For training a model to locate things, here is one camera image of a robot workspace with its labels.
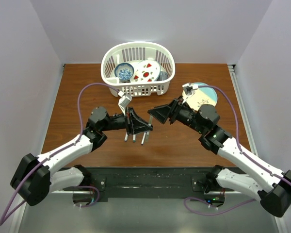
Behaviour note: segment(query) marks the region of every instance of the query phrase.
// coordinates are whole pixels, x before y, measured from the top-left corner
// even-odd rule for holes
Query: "dish rack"
[[[151,83],[120,83],[114,75],[115,67],[123,62],[135,64],[143,60],[156,60],[167,72],[168,79]],[[163,46],[152,42],[128,42],[111,48],[101,62],[101,77],[106,84],[128,93],[131,96],[149,96],[152,93],[163,95],[168,90],[175,75],[175,61]]]

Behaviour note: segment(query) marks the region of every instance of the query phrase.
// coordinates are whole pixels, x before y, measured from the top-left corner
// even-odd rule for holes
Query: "bowl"
[[[114,74],[120,81],[128,81],[134,75],[134,67],[129,63],[118,64],[114,70]]]

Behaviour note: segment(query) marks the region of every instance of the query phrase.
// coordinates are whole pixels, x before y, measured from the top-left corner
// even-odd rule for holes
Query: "light blue plate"
[[[208,85],[208,84],[205,84],[205,83],[193,83],[193,84],[197,84],[198,86]],[[218,95],[217,95],[217,93],[215,92],[215,90],[213,88],[209,88],[209,87],[200,88],[200,91],[204,92],[213,101],[218,102]]]

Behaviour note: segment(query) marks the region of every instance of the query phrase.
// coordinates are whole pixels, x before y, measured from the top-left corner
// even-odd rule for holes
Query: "gray floor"
[[[226,195],[222,210],[246,200]],[[206,205],[191,207],[214,212]],[[273,216],[252,202],[220,216],[198,216],[176,199],[109,199],[89,208],[73,207],[72,194],[50,194],[27,205],[19,233],[277,233]]]

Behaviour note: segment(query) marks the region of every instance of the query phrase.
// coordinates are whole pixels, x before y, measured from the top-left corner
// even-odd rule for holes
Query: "wood grain surface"
[[[50,151],[74,138],[80,132],[77,112],[77,98],[80,90],[89,83],[102,82],[100,64],[66,65],[54,105],[43,152]],[[176,64],[176,75],[166,94],[149,97],[134,97],[130,106],[136,113],[149,120],[148,109],[168,104],[182,93],[182,85],[187,82],[202,82],[221,88],[236,108],[240,123],[240,142],[249,148],[242,117],[239,111],[232,81],[226,64]],[[121,113],[118,98],[108,88],[93,86],[87,89],[81,99],[83,122],[97,106],[104,106],[110,115]],[[219,124],[235,136],[235,121],[231,108],[224,97],[218,93],[216,105],[221,119]],[[94,152],[84,155],[67,166],[233,166],[233,164],[212,152],[205,150],[199,143],[199,134],[179,122],[161,125],[152,122],[154,131],[149,141],[141,146],[142,134],[137,141],[124,142],[125,130],[105,132],[108,139]]]

